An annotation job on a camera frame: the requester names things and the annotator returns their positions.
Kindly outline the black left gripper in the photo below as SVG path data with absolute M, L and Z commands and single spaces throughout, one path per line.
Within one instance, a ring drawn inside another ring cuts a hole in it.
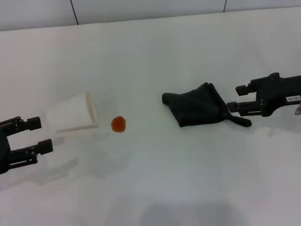
M 10 169 L 38 163 L 38 154 L 44 155 L 53 151 L 51 139 L 38 142 L 36 145 L 10 151 L 8 136 L 26 130 L 41 128 L 40 117 L 24 121 L 20 116 L 2 121 L 0 123 L 0 173 L 4 174 Z

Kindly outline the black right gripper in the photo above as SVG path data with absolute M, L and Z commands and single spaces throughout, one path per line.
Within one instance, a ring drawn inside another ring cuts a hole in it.
M 267 77 L 251 80 L 247 86 L 237 86 L 235 90 L 239 96 L 256 92 L 256 101 L 229 102 L 226 106 L 231 113 L 269 117 L 280 107 L 300 104 L 301 77 L 282 78 L 279 73 L 272 73 Z

